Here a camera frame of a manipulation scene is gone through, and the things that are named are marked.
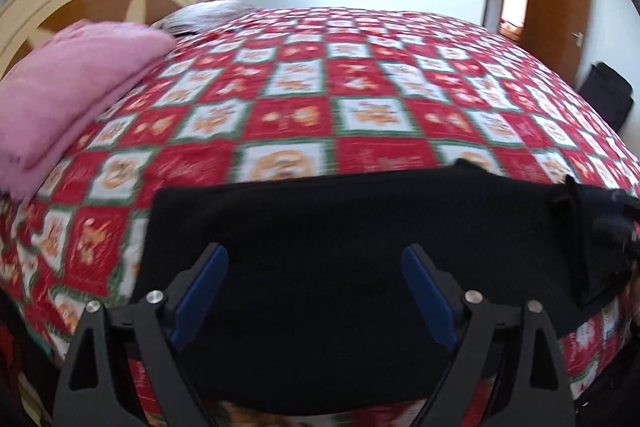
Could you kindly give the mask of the black pants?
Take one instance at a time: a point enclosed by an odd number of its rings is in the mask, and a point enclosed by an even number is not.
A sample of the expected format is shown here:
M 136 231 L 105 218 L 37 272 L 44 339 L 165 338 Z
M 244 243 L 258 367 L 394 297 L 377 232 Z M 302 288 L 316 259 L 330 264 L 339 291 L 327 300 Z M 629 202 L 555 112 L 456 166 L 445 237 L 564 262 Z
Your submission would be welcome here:
M 419 245 L 463 289 L 539 300 L 574 332 L 631 277 L 593 233 L 584 187 L 496 176 L 466 161 L 423 170 L 204 187 L 153 197 L 134 299 L 166 288 L 213 243 L 228 272 L 180 353 L 196 392 L 306 416 L 423 399 L 448 353 L 401 271 Z

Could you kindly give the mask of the black folding chair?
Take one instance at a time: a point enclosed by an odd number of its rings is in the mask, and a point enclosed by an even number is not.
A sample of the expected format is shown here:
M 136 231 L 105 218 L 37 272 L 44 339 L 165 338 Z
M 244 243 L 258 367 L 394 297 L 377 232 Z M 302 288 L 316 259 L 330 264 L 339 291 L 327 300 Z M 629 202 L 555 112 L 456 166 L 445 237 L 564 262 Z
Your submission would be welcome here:
M 631 84 L 603 62 L 591 66 L 578 93 L 616 132 L 624 127 L 634 107 Z

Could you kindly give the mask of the brown wooden door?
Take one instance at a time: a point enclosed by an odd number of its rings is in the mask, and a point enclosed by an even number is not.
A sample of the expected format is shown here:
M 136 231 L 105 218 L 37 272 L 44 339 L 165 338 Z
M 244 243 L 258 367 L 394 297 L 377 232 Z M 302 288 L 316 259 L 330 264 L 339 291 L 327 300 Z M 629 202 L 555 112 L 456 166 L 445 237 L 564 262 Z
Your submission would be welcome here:
M 585 40 L 590 8 L 591 0 L 528 0 L 521 47 L 570 87 L 582 59 L 572 33 L 581 31 Z

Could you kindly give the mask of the pink folded blanket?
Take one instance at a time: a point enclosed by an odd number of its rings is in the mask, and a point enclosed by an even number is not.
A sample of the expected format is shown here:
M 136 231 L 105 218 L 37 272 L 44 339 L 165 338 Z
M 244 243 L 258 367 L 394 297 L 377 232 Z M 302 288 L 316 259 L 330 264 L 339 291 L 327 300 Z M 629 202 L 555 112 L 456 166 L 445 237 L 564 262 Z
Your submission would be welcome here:
M 175 44 L 142 24 L 81 20 L 17 62 L 1 80 L 1 192 L 32 198 L 89 122 Z

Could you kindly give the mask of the red patchwork bedspread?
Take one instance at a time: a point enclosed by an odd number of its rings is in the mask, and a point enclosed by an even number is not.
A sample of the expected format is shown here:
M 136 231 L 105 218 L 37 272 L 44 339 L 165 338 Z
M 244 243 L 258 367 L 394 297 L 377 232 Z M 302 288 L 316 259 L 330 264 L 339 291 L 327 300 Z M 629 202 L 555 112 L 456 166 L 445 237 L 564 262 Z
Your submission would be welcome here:
M 64 355 L 89 300 L 131 295 L 164 186 L 457 159 L 526 181 L 639 186 L 616 132 L 512 42 L 433 14 L 262 10 L 176 41 L 33 200 L 2 205 L 2 285 Z

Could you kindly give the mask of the striped pillow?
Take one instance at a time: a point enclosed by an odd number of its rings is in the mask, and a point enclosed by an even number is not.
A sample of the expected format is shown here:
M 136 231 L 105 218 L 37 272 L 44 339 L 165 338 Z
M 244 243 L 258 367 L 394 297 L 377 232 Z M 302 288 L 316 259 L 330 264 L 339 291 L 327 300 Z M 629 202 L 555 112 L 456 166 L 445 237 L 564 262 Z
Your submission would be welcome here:
M 198 2 L 178 9 L 151 27 L 174 37 L 185 37 L 214 30 L 256 10 L 255 5 L 239 0 Z

